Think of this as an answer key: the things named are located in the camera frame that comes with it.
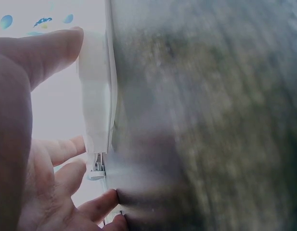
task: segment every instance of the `dark surface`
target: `dark surface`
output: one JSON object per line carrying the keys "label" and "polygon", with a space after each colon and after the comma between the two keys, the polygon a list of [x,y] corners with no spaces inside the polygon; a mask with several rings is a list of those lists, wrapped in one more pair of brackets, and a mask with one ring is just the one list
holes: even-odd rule
{"label": "dark surface", "polygon": [[297,0],[113,0],[107,184],[130,230],[297,230]]}

